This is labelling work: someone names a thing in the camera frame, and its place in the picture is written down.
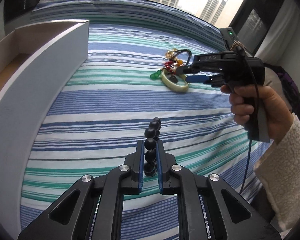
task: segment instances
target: bed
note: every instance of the bed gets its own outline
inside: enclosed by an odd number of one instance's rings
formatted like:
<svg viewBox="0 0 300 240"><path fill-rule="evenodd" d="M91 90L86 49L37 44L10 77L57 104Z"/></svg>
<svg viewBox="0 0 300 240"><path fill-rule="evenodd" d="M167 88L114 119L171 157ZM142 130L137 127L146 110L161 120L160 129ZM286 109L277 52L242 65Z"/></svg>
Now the bed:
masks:
<svg viewBox="0 0 300 240"><path fill-rule="evenodd" d="M41 1L30 22L55 19L90 20L89 56L34 141L21 192L21 229L82 175L101 176L121 165L154 117L161 118L160 139L178 164L200 175L218 173L240 189L249 142L233 122L228 95L203 84L177 93L149 78L172 48L193 55L223 51L217 28L146 0ZM248 201L261 187L253 164L269 146L252 145L243 191ZM144 177L139 196L124 199L122 240L178 239L177 199L160 195L156 175Z"/></svg>

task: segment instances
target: finger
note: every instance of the finger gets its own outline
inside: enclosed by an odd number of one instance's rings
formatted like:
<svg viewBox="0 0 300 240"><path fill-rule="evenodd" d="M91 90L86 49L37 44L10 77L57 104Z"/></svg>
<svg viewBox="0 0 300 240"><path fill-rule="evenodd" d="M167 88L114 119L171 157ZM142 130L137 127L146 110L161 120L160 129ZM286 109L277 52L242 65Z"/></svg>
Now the finger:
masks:
<svg viewBox="0 0 300 240"><path fill-rule="evenodd" d="M254 108L252 105L241 104L241 105L231 106L232 114L248 115L248 114L252 114L253 111L254 111Z"/></svg>
<svg viewBox="0 0 300 240"><path fill-rule="evenodd" d="M269 86L258 86L259 98L266 99L272 97L276 92ZM256 87L254 85L248 85L244 87L235 87L234 91L239 96L245 98L256 98Z"/></svg>
<svg viewBox="0 0 300 240"><path fill-rule="evenodd" d="M241 97L235 93L232 93L229 96L229 102L231 105L243 104L243 97Z"/></svg>
<svg viewBox="0 0 300 240"><path fill-rule="evenodd" d="M220 89L221 89L222 93L225 93L225 94L230 94L231 93L231 90L228 87L228 85L223 85Z"/></svg>
<svg viewBox="0 0 300 240"><path fill-rule="evenodd" d="M250 116L249 115L235 115L233 117L233 120L239 124L239 125L244 125L247 121L249 121Z"/></svg>

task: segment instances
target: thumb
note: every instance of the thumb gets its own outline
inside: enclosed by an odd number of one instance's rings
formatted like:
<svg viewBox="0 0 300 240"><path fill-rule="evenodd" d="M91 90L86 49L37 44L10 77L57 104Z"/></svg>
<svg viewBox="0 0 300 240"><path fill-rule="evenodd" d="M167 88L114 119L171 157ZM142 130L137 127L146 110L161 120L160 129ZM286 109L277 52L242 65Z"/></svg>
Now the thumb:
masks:
<svg viewBox="0 0 300 240"><path fill-rule="evenodd" d="M259 98L261 99L266 99L272 97L275 92L274 90L269 87L269 86L258 86L259 90ZM235 87L234 92L245 98L256 98L257 97L257 92L256 92L256 87L255 85L248 85L244 87Z"/></svg>

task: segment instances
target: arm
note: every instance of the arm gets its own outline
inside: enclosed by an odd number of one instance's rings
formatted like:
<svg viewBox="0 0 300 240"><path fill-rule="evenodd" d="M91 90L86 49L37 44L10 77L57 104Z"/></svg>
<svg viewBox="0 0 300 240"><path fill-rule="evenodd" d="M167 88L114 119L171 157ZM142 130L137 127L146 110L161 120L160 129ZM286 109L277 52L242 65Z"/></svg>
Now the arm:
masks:
<svg viewBox="0 0 300 240"><path fill-rule="evenodd" d="M221 89L228 93L226 86ZM256 97L255 88L235 88L229 101L234 120L244 124L254 109L242 97ZM268 130L274 140L255 164L272 208L283 230L290 229L300 217L300 121L291 114L281 97L270 87L259 87L266 108Z"/></svg>

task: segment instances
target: cardboard box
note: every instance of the cardboard box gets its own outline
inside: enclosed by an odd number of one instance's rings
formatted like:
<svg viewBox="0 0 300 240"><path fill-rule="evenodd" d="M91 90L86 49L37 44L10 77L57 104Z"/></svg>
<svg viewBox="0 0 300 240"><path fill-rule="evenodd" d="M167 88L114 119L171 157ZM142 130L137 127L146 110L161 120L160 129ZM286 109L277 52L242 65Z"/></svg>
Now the cardboard box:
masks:
<svg viewBox="0 0 300 240"><path fill-rule="evenodd" d="M66 82L88 57L89 21L26 25L0 41L0 223L17 239L32 144Z"/></svg>

